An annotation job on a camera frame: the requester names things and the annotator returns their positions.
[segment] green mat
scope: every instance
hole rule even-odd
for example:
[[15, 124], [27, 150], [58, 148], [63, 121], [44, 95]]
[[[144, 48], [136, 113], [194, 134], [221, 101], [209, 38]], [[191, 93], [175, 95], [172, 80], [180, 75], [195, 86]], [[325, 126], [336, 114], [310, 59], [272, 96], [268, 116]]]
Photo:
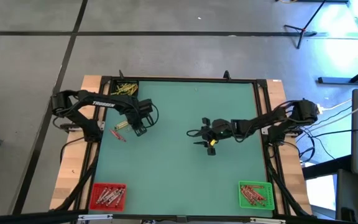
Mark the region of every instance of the green mat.
[[203, 117], [256, 117], [251, 84], [147, 81], [140, 82], [138, 98], [152, 99], [160, 112], [158, 123], [141, 137], [120, 130], [127, 140], [122, 142], [108, 129], [125, 116], [108, 110], [94, 179], [127, 184], [123, 213], [272, 216], [268, 210], [240, 208], [238, 201], [240, 180], [266, 181], [259, 132], [242, 143], [220, 141], [216, 156], [193, 144], [201, 138], [186, 135], [202, 126]]

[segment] green tray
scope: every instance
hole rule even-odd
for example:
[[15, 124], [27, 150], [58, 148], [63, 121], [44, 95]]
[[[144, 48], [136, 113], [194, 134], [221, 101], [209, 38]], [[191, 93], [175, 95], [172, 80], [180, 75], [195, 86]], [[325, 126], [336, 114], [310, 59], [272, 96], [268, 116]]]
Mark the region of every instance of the green tray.
[[[241, 193], [241, 186], [244, 185], [261, 185], [262, 189], [255, 188], [254, 190], [261, 194], [261, 196], [266, 198], [264, 204], [266, 206], [256, 204], [251, 205], [248, 200]], [[254, 209], [264, 209], [264, 210], [274, 210], [274, 200], [273, 200], [273, 189], [272, 184], [267, 182], [256, 182], [256, 181], [239, 181], [239, 203], [241, 208], [254, 208]]]

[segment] wooden table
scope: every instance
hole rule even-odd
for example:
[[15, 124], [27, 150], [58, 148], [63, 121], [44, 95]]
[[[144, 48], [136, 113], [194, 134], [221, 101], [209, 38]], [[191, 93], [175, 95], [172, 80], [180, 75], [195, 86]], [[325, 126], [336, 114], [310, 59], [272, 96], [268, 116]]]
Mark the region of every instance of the wooden table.
[[[99, 92], [101, 83], [100, 75], [85, 75], [81, 89], [88, 90], [90, 92]], [[285, 99], [283, 83], [281, 80], [267, 80], [268, 93], [270, 98], [270, 104], [272, 108], [275, 108], [280, 103], [283, 103]], [[266, 113], [266, 107], [264, 102], [264, 94], [262, 89], [259, 90], [260, 101], [262, 102], [262, 112]], [[94, 113], [94, 106], [84, 106], [80, 109], [80, 112], [87, 118], [92, 118]], [[99, 119], [102, 118], [104, 108], [99, 111]], [[81, 131], [71, 132], [68, 135], [67, 141], [83, 136]], [[285, 138], [286, 142], [295, 144], [293, 138]], [[60, 170], [57, 176], [55, 190], [53, 192], [50, 208], [58, 207], [64, 199], [74, 189], [75, 185], [80, 179], [81, 168], [85, 157], [86, 142], [84, 140], [74, 142], [67, 145], [63, 154], [63, 160], [60, 165]], [[96, 151], [96, 144], [93, 144], [90, 161], [93, 160], [94, 152]], [[311, 207], [309, 204], [306, 183], [303, 178], [301, 165], [299, 163], [298, 151], [289, 145], [280, 146], [280, 156], [282, 162], [282, 168], [284, 173], [284, 179], [287, 189], [291, 192], [295, 200], [302, 206], [302, 208], [311, 214]], [[90, 187], [90, 181], [84, 186], [82, 200], [80, 208], [86, 208], [86, 198]], [[282, 196], [279, 188], [275, 185], [275, 194], [277, 200], [277, 208], [280, 214], [284, 214]]]

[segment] concrete floor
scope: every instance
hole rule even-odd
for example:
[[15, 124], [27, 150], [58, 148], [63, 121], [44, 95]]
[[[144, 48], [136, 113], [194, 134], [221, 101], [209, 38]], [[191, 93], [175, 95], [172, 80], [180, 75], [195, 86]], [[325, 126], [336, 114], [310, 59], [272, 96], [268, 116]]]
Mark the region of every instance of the concrete floor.
[[[0, 0], [0, 30], [73, 29], [80, 0]], [[302, 26], [319, 3], [273, 0], [89, 1], [80, 30], [205, 30], [281, 32]], [[320, 76], [358, 73], [358, 28], [345, 4], [330, 3], [310, 25], [328, 37], [78, 37], [62, 90], [77, 90], [83, 75], [153, 75], [281, 79], [288, 99], [329, 108], [351, 97], [351, 86], [317, 85]], [[0, 37], [0, 215], [9, 212], [19, 178], [58, 75], [68, 37]], [[321, 115], [322, 119], [347, 105]], [[350, 128], [350, 118], [321, 132]], [[46, 211], [66, 134], [50, 127], [24, 212]], [[349, 133], [321, 138], [340, 157]], [[308, 140], [299, 143], [306, 149]], [[320, 146], [314, 161], [331, 158]]]

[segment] red pen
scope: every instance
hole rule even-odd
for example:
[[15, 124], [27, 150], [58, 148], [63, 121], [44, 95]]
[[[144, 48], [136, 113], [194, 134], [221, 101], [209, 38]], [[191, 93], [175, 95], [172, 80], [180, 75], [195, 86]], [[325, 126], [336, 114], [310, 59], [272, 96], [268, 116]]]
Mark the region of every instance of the red pen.
[[110, 132], [111, 132], [111, 134], [113, 134], [118, 140], [127, 142], [127, 141], [124, 139], [124, 137], [122, 137], [120, 134], [118, 134], [117, 131], [113, 131], [112, 129], [110, 129]]

